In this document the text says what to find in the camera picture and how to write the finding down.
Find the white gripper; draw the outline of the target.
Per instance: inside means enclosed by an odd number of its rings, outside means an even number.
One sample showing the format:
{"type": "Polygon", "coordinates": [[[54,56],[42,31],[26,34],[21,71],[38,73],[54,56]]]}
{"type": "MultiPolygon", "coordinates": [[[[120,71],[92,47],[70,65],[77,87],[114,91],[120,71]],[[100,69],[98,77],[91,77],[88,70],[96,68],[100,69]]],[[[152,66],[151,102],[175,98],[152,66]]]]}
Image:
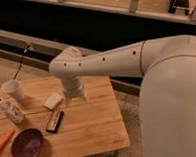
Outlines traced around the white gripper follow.
{"type": "Polygon", "coordinates": [[[72,78],[66,78],[62,80],[63,95],[67,104],[70,104],[74,98],[82,98],[86,100],[84,94],[84,84],[80,77],[73,76],[72,78]]]}

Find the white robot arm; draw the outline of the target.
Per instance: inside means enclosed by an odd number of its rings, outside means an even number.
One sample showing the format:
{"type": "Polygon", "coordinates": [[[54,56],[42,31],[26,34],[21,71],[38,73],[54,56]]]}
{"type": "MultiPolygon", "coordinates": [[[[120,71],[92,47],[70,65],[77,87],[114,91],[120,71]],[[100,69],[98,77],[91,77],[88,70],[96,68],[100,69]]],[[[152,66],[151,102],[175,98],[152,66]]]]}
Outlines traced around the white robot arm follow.
{"type": "Polygon", "coordinates": [[[143,157],[196,157],[196,36],[144,40],[87,57],[72,46],[49,64],[68,98],[83,93],[82,76],[140,77],[143,157]]]}

